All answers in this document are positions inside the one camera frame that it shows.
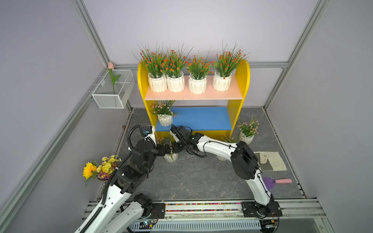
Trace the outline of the orange flower pot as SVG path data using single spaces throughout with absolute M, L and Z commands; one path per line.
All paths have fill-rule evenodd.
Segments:
M 217 60 L 213 62 L 215 73 L 213 76 L 213 88 L 216 91 L 224 92 L 230 88 L 233 72 L 243 65 L 247 54 L 241 46 L 235 44 L 229 48 L 226 44 L 222 48 L 222 53 L 217 54 Z
M 156 46 L 155 50 L 151 50 L 149 45 L 138 45 L 140 48 L 140 58 L 136 59 L 148 71 L 148 82 L 151 91 L 154 93 L 161 93 L 167 89 L 166 76 L 163 73 L 164 60 L 166 54 L 164 48 Z
M 163 74 L 166 76 L 168 90 L 174 93 L 181 92 L 185 89 L 185 78 L 183 68 L 187 65 L 187 56 L 191 50 L 184 55 L 186 52 L 184 45 L 177 49 L 168 48 L 166 57 L 163 61 Z
M 194 54 L 193 59 L 188 61 L 189 71 L 188 89 L 192 94 L 203 94 L 207 90 L 207 76 L 212 73 L 213 62 L 207 61 L 200 53 Z

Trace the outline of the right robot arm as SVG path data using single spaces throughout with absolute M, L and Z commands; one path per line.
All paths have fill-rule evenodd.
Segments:
M 279 203 L 262 179 L 257 156 L 245 142 L 227 143 L 175 125 L 171 126 L 170 133 L 175 139 L 172 145 L 176 152 L 185 150 L 201 158 L 211 153 L 232 163 L 235 174 L 246 181 L 254 195 L 253 202 L 241 204 L 245 217 L 264 219 L 271 216 L 280 218 L 283 215 Z

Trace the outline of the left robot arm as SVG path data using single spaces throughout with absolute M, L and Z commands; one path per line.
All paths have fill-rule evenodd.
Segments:
M 156 145 L 151 138 L 140 140 L 130 147 L 131 161 L 121 164 L 111 175 L 104 188 L 101 203 L 76 230 L 77 233 L 122 233 L 142 217 L 151 216 L 153 201 L 138 194 L 116 218 L 115 213 L 131 197 L 137 187 L 148 177 L 156 157 L 171 151 L 170 140 Z

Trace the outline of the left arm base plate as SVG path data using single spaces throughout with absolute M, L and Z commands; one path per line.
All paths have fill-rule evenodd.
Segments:
M 165 203 L 152 203 L 144 208 L 141 219 L 164 219 L 166 213 Z

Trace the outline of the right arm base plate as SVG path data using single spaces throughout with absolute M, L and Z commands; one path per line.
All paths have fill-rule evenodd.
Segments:
M 242 202 L 241 206 L 244 217 L 264 219 L 271 216 L 283 216 L 279 203 L 272 200 L 267 205 L 258 204 L 257 202 Z

